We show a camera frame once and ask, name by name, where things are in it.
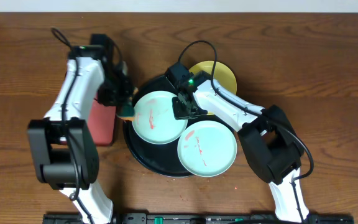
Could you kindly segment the green orange sponge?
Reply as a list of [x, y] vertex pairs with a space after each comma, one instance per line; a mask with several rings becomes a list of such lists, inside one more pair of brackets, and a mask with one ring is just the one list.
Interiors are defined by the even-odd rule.
[[121, 105], [117, 109], [116, 116], [124, 121], [134, 121], [135, 120], [134, 107], [130, 104]]

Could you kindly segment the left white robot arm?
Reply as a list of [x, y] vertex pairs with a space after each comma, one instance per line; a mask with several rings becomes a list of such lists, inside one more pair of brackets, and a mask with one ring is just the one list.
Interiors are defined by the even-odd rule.
[[114, 204], [97, 180], [99, 156], [88, 127], [94, 103], [135, 115], [135, 93], [126, 65], [113, 62], [114, 44], [76, 46], [68, 54], [65, 80], [52, 107], [27, 127], [35, 175], [71, 200], [83, 223], [110, 223]]

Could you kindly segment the light green plate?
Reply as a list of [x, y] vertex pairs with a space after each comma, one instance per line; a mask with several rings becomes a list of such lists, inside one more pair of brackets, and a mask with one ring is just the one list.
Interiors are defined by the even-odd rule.
[[217, 121], [198, 121], [185, 129], [177, 145], [182, 166], [200, 177], [214, 177], [232, 166], [237, 156], [234, 133]]
[[169, 91], [153, 91], [137, 101], [132, 127], [138, 137], [151, 144], [167, 144], [181, 136], [188, 122], [175, 119], [174, 97]]

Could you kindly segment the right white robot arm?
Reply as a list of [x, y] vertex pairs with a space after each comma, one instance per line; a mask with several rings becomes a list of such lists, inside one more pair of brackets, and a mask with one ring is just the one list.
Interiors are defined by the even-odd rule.
[[[239, 98], [206, 72], [166, 72], [165, 76], [178, 93], [173, 99], [175, 118], [194, 119], [211, 112], [235, 130], [249, 167], [269, 184], [278, 220], [305, 223], [309, 210], [300, 180], [313, 172], [314, 162], [285, 113], [275, 105], [265, 109]], [[301, 174], [304, 154], [310, 168]]]

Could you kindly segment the yellow plate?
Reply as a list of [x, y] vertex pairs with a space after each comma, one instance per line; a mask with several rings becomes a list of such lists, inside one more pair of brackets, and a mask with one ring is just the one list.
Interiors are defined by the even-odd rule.
[[[196, 75], [200, 71], [204, 71], [211, 74], [213, 63], [214, 62], [212, 60], [199, 62], [196, 65], [192, 66], [189, 71], [194, 75]], [[237, 81], [235, 75], [227, 65], [221, 62], [216, 63], [214, 79], [217, 79], [217, 81], [231, 93], [237, 93]]]

